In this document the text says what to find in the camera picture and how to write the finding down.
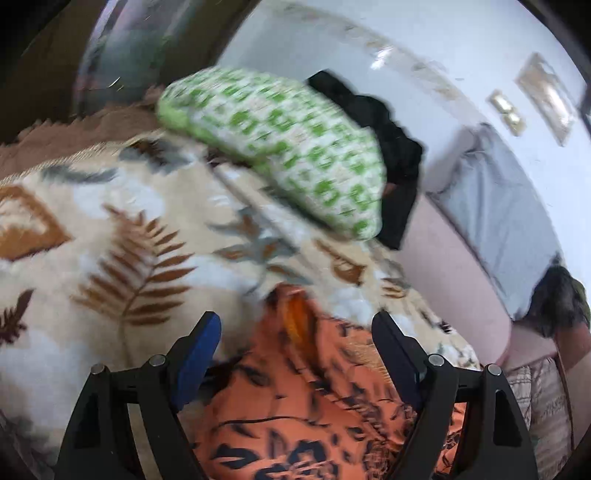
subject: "dark fur object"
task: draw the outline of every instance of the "dark fur object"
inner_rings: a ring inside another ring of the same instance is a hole
[[[559,327],[568,328],[581,322],[589,327],[584,289],[577,287],[566,268],[552,265],[536,285],[523,321],[546,338],[554,336]]]

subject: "pillow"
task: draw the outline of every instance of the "pillow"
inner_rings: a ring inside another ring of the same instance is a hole
[[[454,224],[490,276],[509,316],[522,318],[560,245],[519,162],[482,124],[450,184],[431,199]]]
[[[212,67],[169,85],[157,113],[165,126],[247,161],[338,233],[379,232],[385,167],[371,129],[300,82]]]

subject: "orange fabric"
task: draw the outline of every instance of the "orange fabric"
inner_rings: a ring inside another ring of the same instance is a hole
[[[216,480],[381,479],[415,417],[367,330],[326,316],[302,288],[280,284],[251,350],[205,409],[195,454]],[[463,418],[457,405],[440,472],[449,472]]]

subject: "green and white pillow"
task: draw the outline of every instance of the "green and white pillow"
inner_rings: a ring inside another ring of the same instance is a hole
[[[338,233],[379,232],[385,168],[373,132],[306,85],[212,67],[169,85],[157,113],[165,126],[246,160]]]

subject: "patterned fabric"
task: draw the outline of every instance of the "patterned fabric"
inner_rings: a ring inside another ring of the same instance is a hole
[[[212,67],[171,84],[158,116],[248,159],[337,232],[355,239],[379,232],[385,169],[372,131],[300,82]]]
[[[571,422],[562,378],[552,358],[507,375],[530,431],[540,480],[553,479],[569,459]]]
[[[325,312],[361,326],[383,306],[428,353],[479,365],[401,277],[395,254],[333,239],[268,186],[245,169],[212,170],[204,145],[169,134],[0,182],[0,409],[30,422],[38,451],[59,448],[94,363],[139,366],[206,310],[222,319],[216,359],[227,359],[248,346],[261,300],[281,281],[305,284]]]
[[[314,323],[307,344],[316,354],[309,358],[290,333],[296,322]],[[450,471],[464,412],[464,404],[454,409],[439,472]],[[381,480],[415,418],[371,334],[326,316],[302,288],[282,284],[269,295],[229,386],[205,409],[195,453],[211,478]]]

